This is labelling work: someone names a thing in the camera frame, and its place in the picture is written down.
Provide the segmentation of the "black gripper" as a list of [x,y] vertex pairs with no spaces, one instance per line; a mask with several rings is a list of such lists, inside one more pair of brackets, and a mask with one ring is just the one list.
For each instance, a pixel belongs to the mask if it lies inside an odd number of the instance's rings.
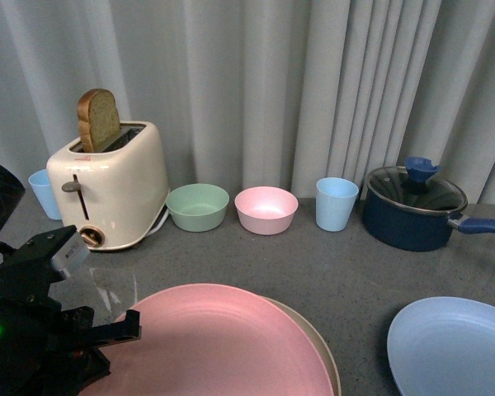
[[88,249],[73,226],[19,248],[0,242],[0,395],[77,395],[110,373],[100,347],[141,338],[140,312],[93,326],[94,310],[64,310],[49,296]]

